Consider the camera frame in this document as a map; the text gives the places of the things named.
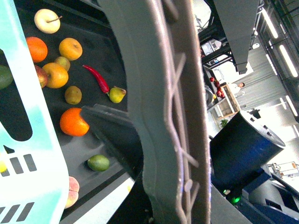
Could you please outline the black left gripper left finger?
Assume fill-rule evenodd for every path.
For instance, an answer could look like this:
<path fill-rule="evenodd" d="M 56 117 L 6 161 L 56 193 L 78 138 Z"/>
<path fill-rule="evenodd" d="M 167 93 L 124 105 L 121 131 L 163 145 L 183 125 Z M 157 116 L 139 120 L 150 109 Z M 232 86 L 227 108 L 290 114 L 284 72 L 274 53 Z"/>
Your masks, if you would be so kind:
<path fill-rule="evenodd" d="M 143 168 L 143 152 L 139 135 L 128 117 L 128 113 L 105 105 L 84 106 L 81 117 L 91 131 L 108 148 L 132 179 L 136 179 Z"/>

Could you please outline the left gripper grey right finger close to camera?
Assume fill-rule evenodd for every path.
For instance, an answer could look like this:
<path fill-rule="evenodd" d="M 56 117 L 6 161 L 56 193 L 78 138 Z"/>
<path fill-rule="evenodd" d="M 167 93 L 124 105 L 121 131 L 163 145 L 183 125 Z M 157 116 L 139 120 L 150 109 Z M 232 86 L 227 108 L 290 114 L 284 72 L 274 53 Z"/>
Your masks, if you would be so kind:
<path fill-rule="evenodd" d="M 211 221 L 210 151 L 190 0 L 101 0 L 121 50 L 128 114 L 156 224 Z"/>

